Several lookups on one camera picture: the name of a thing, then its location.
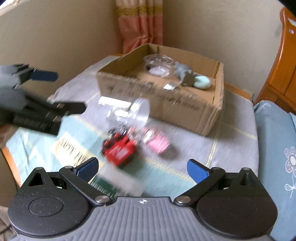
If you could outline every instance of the pink curtain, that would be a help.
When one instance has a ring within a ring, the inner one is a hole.
[[[116,0],[123,53],[163,43],[163,0]]]

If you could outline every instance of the clear plastic lid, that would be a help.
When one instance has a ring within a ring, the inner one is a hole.
[[[122,125],[143,128],[150,114],[150,102],[148,99],[138,98],[130,103],[129,108],[113,106],[108,112],[106,120],[113,127]]]
[[[154,66],[167,66],[172,65],[174,63],[174,60],[172,58],[158,53],[147,55],[143,58],[143,60],[147,64],[151,64]]]
[[[145,61],[145,70],[152,75],[159,76],[161,78],[170,75],[173,67],[174,60],[163,54],[151,54],[143,58]]]

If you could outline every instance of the metal screw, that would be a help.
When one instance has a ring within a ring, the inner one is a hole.
[[[64,106],[65,106],[65,104],[60,103],[60,104],[57,105],[57,108],[62,109]]]
[[[176,198],[176,201],[178,203],[189,203],[191,201],[191,198],[188,196],[179,196]]]
[[[60,116],[56,116],[53,122],[61,122],[62,118]]]
[[[95,201],[97,203],[107,203],[109,202],[110,198],[108,196],[105,196],[105,195],[101,195],[101,196],[97,196],[95,198]]]
[[[163,88],[165,90],[174,90],[178,87],[178,85],[174,84],[174,83],[168,83],[166,84]]]

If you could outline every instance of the wooden cabinet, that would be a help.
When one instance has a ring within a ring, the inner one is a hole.
[[[269,100],[287,112],[296,112],[296,17],[283,8],[281,45],[269,76],[255,103]]]

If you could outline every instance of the gray gripper base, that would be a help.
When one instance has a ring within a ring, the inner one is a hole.
[[[119,197],[96,207],[74,231],[53,238],[15,236],[12,241],[227,241],[202,226],[191,208],[178,207],[168,197]],[[271,241],[267,235],[252,241]]]

